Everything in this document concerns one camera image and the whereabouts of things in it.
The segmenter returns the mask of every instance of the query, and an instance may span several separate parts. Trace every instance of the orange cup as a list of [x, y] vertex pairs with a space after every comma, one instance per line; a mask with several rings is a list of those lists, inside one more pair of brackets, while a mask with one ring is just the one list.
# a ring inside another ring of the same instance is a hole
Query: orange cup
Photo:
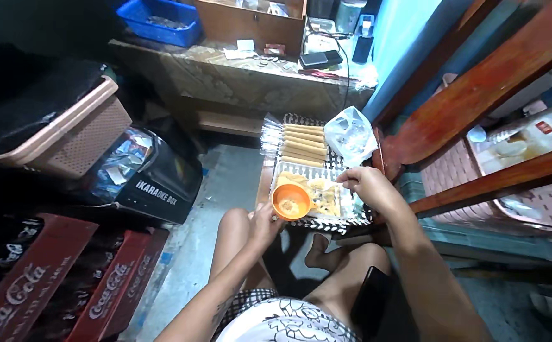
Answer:
[[[299, 206], [298, 215], [290, 216], [280, 210], [278, 204], [284, 199], [291, 200]], [[286, 221], [295, 221], [307, 215], [310, 209], [316, 207], [316, 204], [310, 200], [310, 196], [308, 196], [308, 193], [302, 187], [295, 184], [283, 184], [274, 189], [272, 193], [272, 206], [279, 217]]]

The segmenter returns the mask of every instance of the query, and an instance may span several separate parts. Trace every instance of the pink plastic basket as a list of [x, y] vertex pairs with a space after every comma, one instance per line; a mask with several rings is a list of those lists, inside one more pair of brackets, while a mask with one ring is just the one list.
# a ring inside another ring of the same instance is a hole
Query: pink plastic basket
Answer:
[[[422, 170], [426, 196], [484, 176], [476, 163], [472, 147], [462, 139], [449, 151]], [[499, 200], [486, 201], [434, 216], [437, 222], [515, 235], [552, 234], [552, 184], [518, 194], [521, 202], [538, 210], [542, 218], [512, 214]]]
[[126, 130], [132, 120], [114, 96], [109, 77], [13, 151], [0, 164], [62, 178], [79, 178]]

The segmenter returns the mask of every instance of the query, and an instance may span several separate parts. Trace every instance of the wooden cabinet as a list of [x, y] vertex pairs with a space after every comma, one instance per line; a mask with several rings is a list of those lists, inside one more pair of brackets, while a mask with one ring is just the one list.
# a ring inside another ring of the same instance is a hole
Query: wooden cabinet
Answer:
[[210, 40], [236, 44], [253, 39], [255, 49], [263, 52], [265, 44], [284, 44], [286, 54], [299, 56], [306, 18], [306, 0], [282, 0], [289, 17], [268, 14], [269, 1], [259, 0], [258, 10], [236, 6], [235, 0], [196, 0], [195, 5]]

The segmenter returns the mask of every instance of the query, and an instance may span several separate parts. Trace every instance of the blue plastic container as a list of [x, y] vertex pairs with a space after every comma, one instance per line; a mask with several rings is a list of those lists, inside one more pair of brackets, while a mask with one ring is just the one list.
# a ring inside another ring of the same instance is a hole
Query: blue plastic container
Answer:
[[[138, 36], [162, 43], [190, 47], [202, 32], [196, 7], [167, 0], [130, 0], [116, 11]], [[187, 28], [173, 29], [147, 22], [151, 16], [180, 21]]]

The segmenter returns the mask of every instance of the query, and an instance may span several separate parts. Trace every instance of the hand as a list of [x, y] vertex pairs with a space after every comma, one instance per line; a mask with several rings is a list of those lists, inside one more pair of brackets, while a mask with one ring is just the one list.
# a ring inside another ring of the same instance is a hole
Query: hand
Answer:
[[395, 209], [398, 204], [407, 203], [392, 183], [374, 167], [348, 169], [335, 182], [343, 183], [344, 188], [356, 192], [366, 205], [382, 214]]
[[270, 203], [259, 203], [253, 217], [250, 219], [249, 240], [247, 244], [259, 248], [264, 252], [272, 244], [279, 233], [282, 224], [285, 222], [282, 218], [272, 221], [275, 211]]

